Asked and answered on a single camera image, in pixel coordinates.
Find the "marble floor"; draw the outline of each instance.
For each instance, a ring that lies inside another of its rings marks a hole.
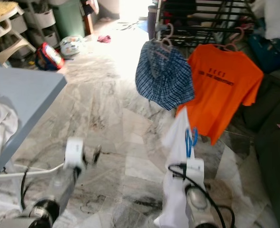
[[[97,27],[96,35],[111,35],[111,43],[97,43],[93,36],[81,54],[66,62],[59,71],[67,79],[66,87],[14,159],[49,169],[63,162],[68,136],[83,137],[88,156],[101,145],[97,166],[86,171],[55,227],[153,228],[153,220],[162,211],[166,172],[160,139],[175,111],[149,103],[136,91],[135,70],[147,33],[118,31],[103,24]],[[215,146],[200,137],[195,156],[205,160],[212,198],[234,210],[236,228],[277,228],[250,135],[231,124]],[[29,188],[27,205],[47,183],[38,180]],[[0,187],[0,199],[17,204],[9,184]],[[16,213],[15,207],[0,205],[0,221]],[[229,214],[223,214],[229,224]]]

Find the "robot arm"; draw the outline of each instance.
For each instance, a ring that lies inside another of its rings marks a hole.
[[[94,163],[100,152],[101,148],[95,151]],[[52,228],[64,212],[75,184],[86,168],[83,140],[68,138],[63,169],[52,178],[47,190],[34,205],[28,206],[18,217],[2,221],[0,228]]]

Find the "checkered garment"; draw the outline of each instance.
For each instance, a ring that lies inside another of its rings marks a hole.
[[[153,40],[142,47],[135,80],[140,95],[167,110],[195,97],[189,64],[177,49],[169,53]]]

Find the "green bin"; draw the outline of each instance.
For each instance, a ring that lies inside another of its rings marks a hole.
[[[61,39],[69,36],[85,36],[79,0],[69,0],[51,7]]]

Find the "black metal rack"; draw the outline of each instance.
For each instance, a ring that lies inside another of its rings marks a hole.
[[[161,30],[166,23],[174,25],[169,38],[176,47],[195,48],[199,44],[224,44],[235,27],[255,23],[256,18],[246,0],[159,0],[156,19],[156,38],[161,40],[170,29]],[[252,33],[245,29],[245,34]]]

